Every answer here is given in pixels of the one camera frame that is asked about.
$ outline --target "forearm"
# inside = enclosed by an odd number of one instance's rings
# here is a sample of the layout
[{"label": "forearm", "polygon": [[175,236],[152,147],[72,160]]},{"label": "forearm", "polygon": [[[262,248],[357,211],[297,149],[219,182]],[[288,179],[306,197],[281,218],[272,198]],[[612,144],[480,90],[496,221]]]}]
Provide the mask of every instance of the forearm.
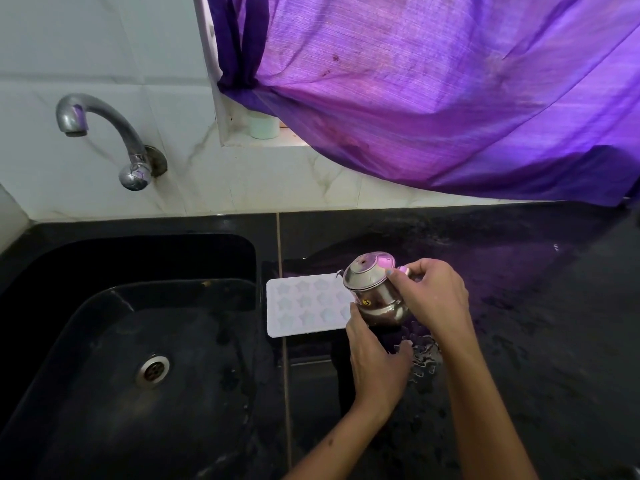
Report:
[{"label": "forearm", "polygon": [[475,340],[444,353],[465,480],[534,480],[535,470]]},{"label": "forearm", "polygon": [[285,480],[347,478],[382,425],[382,418],[375,418],[364,409],[352,408],[311,453],[284,477]]}]

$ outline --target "sink drain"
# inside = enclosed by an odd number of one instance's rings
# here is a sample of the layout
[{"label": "sink drain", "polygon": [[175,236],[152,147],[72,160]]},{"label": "sink drain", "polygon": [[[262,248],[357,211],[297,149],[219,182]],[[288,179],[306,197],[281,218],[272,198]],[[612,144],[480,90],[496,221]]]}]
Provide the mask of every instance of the sink drain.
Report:
[{"label": "sink drain", "polygon": [[169,359],[163,355],[155,355],[142,364],[136,374],[136,384],[151,389],[164,380],[169,372]]}]

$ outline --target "chrome faucet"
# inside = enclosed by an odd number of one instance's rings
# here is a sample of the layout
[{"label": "chrome faucet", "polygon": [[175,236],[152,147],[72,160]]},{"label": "chrome faucet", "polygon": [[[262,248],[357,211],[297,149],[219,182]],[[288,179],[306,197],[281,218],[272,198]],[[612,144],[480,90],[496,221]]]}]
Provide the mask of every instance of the chrome faucet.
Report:
[{"label": "chrome faucet", "polygon": [[89,126],[86,113],[94,112],[110,122],[127,147],[131,164],[120,170],[118,179],[129,190],[142,190],[151,177],[159,177],[166,169],[166,158],[160,150],[144,145],[135,129],[123,115],[104,101],[89,94],[68,94],[56,106],[58,127],[67,136],[86,136]]}]

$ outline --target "purple curtain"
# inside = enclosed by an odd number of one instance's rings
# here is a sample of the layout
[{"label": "purple curtain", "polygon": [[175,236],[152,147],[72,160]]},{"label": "purple curtain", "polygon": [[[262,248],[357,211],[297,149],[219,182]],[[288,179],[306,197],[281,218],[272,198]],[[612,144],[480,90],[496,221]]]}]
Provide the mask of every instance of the purple curtain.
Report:
[{"label": "purple curtain", "polygon": [[617,205],[640,177],[640,0],[209,0],[220,90],[411,187]]}]

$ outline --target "kitchen sink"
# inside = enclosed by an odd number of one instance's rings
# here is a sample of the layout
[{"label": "kitchen sink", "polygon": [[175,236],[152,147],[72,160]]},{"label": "kitchen sink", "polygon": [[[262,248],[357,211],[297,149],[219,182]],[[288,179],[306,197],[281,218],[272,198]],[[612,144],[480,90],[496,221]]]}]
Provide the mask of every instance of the kitchen sink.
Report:
[{"label": "kitchen sink", "polygon": [[219,478],[260,457],[273,357],[256,261],[231,234],[93,239],[34,261],[0,296],[0,477]]}]

